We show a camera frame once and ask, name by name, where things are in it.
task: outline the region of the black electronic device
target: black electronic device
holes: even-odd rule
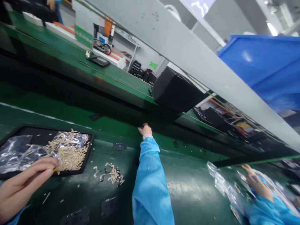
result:
[[[143,75],[144,75],[144,71],[140,69],[139,72],[137,73],[137,77],[143,79]]]
[[[107,67],[110,65],[110,62],[100,56],[94,55],[91,51],[87,50],[85,53],[85,58],[92,63],[97,64],[100,67]]]
[[[196,114],[197,118],[201,121],[204,122],[206,124],[212,125],[211,122],[209,122],[204,114],[204,112],[198,108],[198,107],[194,107],[193,108],[194,113]]]
[[[151,84],[151,85],[154,85],[156,79],[157,79],[156,75],[152,72],[149,75],[148,83]]]
[[[178,113],[187,112],[202,100],[203,93],[170,67],[154,83],[155,101]]]
[[[142,64],[139,63],[137,60],[135,60],[131,66],[129,73],[137,77],[138,73],[141,69],[141,66],[142,66]]]
[[[151,69],[146,69],[143,75],[143,81],[148,82],[151,73],[152,73]]]

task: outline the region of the human hand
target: human hand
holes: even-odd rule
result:
[[[58,166],[57,158],[42,158],[0,187],[0,224],[6,223],[27,204],[32,194]]]
[[[254,176],[255,172],[249,165],[242,165],[242,168],[245,170],[245,172],[248,174],[248,176]]]
[[[47,0],[47,5],[51,10],[55,11],[55,0]]]
[[[143,136],[146,136],[146,135],[152,136],[152,129],[151,129],[151,127],[149,127],[148,123],[144,123],[143,128],[139,127],[138,130],[139,130],[140,134]]]
[[[247,177],[248,184],[253,187],[253,189],[262,197],[273,202],[273,192],[272,190],[264,184],[258,176],[250,175]]]

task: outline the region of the blue bin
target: blue bin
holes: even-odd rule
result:
[[[232,35],[218,56],[276,112],[300,110],[300,37]]]

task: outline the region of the black plastic part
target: black plastic part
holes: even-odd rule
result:
[[[103,115],[101,115],[100,113],[96,113],[96,114],[94,114],[94,115],[89,116],[89,118],[90,118],[92,121],[96,121],[96,120],[98,120],[98,119],[100,119],[100,118],[102,118],[102,117],[103,117]]]
[[[119,209],[118,196],[109,198],[101,202],[100,218],[105,218]]]
[[[116,151],[121,151],[121,150],[125,150],[127,146],[125,143],[114,143],[112,148]]]
[[[98,66],[103,67],[103,68],[110,65],[110,62],[108,60],[106,60],[106,59],[104,59],[100,56],[90,58],[90,59],[88,59],[88,61],[91,61],[91,62],[93,62],[93,63],[95,63]]]
[[[84,207],[76,212],[65,215],[60,220],[60,225],[87,225],[90,221],[90,211]]]
[[[177,113],[189,111],[202,96],[203,93],[190,80],[170,67],[166,67],[154,83],[155,102]]]
[[[30,144],[36,144],[36,145],[47,145],[49,141],[52,141],[55,135],[58,131],[62,132],[71,132],[70,130],[63,130],[63,129],[55,129],[52,127],[44,127],[39,125],[31,125],[31,124],[25,124],[21,125],[17,128],[15,128],[12,132],[10,132],[5,138],[3,138],[0,141],[0,147],[4,145],[4,143],[13,136],[19,136],[19,135],[32,135]],[[94,140],[94,134],[93,133],[87,133],[87,132],[80,132],[82,134],[88,135],[87,142],[93,143]],[[82,166],[79,170],[71,170],[71,171],[61,171],[59,176],[67,176],[67,175],[74,175],[74,174],[81,174],[84,171],[85,165],[88,161],[88,156],[90,154],[91,145],[87,149],[87,153],[85,155],[85,158],[83,160]],[[9,179],[17,174],[21,173],[21,171],[14,171],[9,173],[0,174],[0,179]]]
[[[175,148],[178,148],[177,141],[176,141],[175,139],[173,139],[173,142],[174,142],[174,146],[175,146]]]

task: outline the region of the green label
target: green label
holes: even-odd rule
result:
[[[94,36],[83,30],[81,27],[75,24],[75,38],[80,43],[93,48]]]
[[[153,69],[156,69],[158,65],[151,61],[149,66],[152,67]]]

